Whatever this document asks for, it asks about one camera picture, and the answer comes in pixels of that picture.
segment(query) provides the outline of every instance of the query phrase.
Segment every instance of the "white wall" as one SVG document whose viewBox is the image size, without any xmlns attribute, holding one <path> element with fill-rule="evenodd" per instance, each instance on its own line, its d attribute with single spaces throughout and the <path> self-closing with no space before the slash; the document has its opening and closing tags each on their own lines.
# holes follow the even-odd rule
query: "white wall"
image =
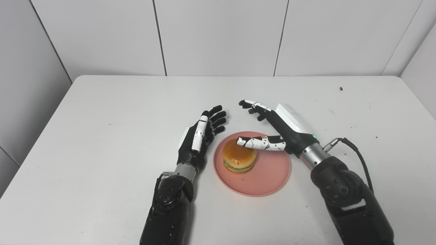
<svg viewBox="0 0 436 245">
<path fill-rule="evenodd" d="M 0 194 L 71 85 L 28 0 L 0 1 Z"/>
<path fill-rule="evenodd" d="M 152 0 L 32 0 L 68 74 L 164 75 Z"/>
<path fill-rule="evenodd" d="M 276 75 L 381 75 L 421 3 L 290 1 Z M 430 23 L 425 19 L 419 24 L 428 28 Z M 423 34 L 413 36 L 422 39 Z M 403 50 L 414 50 L 417 45 L 410 43 Z M 392 62 L 402 58 L 396 56 Z M 399 65 L 390 73 L 399 75 L 402 69 Z"/>
<path fill-rule="evenodd" d="M 16 164 L 2 149 L 0 149 L 0 197 L 18 171 Z"/>
<path fill-rule="evenodd" d="M 435 0 L 155 0 L 168 75 L 400 75 Z M 163 75 L 153 0 L 33 0 L 67 71 Z"/>
<path fill-rule="evenodd" d="M 419 47 L 401 78 L 436 118 L 436 27 Z"/>
<path fill-rule="evenodd" d="M 156 0 L 168 75 L 272 76 L 287 0 Z"/>
</svg>

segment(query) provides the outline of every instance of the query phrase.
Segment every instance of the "robotic arm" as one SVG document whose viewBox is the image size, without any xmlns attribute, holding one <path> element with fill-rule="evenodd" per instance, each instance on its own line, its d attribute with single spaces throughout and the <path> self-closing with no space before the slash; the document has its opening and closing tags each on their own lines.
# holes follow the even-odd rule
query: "robotic arm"
<svg viewBox="0 0 436 245">
<path fill-rule="evenodd" d="M 337 138 L 324 148 L 303 123 L 302 118 L 288 105 L 279 104 L 272 110 L 258 102 L 242 100 L 239 103 L 258 113 L 258 120 L 266 119 L 280 136 L 239 137 L 237 144 L 261 150 L 285 150 L 300 158 L 311 170 L 310 178 L 320 189 L 330 217 L 345 245 L 393 245 L 394 232 L 377 202 L 368 178 L 368 187 L 341 160 L 327 153 L 342 141 L 358 153 L 357 147 L 346 138 Z M 364 200 L 364 205 L 351 208 Z"/>
<path fill-rule="evenodd" d="M 163 172 L 156 181 L 153 202 L 140 245 L 183 245 L 194 197 L 192 181 L 204 168 L 205 154 L 216 134 L 225 130 L 226 112 L 218 105 L 204 111 L 185 131 L 174 172 Z"/>
</svg>

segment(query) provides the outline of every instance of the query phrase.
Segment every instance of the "cable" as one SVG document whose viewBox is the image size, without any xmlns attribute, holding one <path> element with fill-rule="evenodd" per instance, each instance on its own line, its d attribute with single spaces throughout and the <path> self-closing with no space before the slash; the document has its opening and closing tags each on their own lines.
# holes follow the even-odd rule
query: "cable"
<svg viewBox="0 0 436 245">
<path fill-rule="evenodd" d="M 369 171 L 368 171 L 368 167 L 366 166 L 366 162 L 363 159 L 362 154 L 360 154 L 359 149 L 357 148 L 356 145 L 354 145 L 350 140 L 348 140 L 347 138 L 337 138 L 339 141 L 341 141 L 342 143 L 346 144 L 347 146 L 349 146 L 351 149 L 353 149 L 353 151 L 356 152 L 357 156 L 360 159 L 360 162 L 362 162 L 362 167 L 363 170 L 365 171 L 365 176 L 366 176 L 366 181 L 368 182 L 368 187 L 369 189 L 372 191 L 372 193 L 374 193 L 374 189 L 372 188 L 372 181 L 371 181 L 371 177 L 369 176 Z"/>
</svg>

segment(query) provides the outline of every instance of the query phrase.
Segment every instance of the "pink plate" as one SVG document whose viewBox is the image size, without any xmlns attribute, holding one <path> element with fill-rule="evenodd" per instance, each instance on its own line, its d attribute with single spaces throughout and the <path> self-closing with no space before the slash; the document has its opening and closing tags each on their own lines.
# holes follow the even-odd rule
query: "pink plate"
<svg viewBox="0 0 436 245">
<path fill-rule="evenodd" d="M 284 151 L 258 150 L 253 169 L 245 174 L 235 174 L 224 167 L 222 149 L 231 139 L 240 136 L 256 137 L 264 134 L 244 131 L 227 136 L 214 153 L 214 169 L 218 178 L 231 190 L 249 197 L 263 197 L 280 190 L 291 174 L 291 161 Z"/>
</svg>

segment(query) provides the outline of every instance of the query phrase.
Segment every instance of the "hamburger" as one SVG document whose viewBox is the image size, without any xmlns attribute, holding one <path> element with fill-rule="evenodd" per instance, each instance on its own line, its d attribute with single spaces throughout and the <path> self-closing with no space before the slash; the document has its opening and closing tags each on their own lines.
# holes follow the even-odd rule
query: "hamburger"
<svg viewBox="0 0 436 245">
<path fill-rule="evenodd" d="M 228 141 L 222 150 L 224 166 L 235 174 L 244 174 L 254 167 L 257 152 L 236 144 L 237 139 Z"/>
</svg>

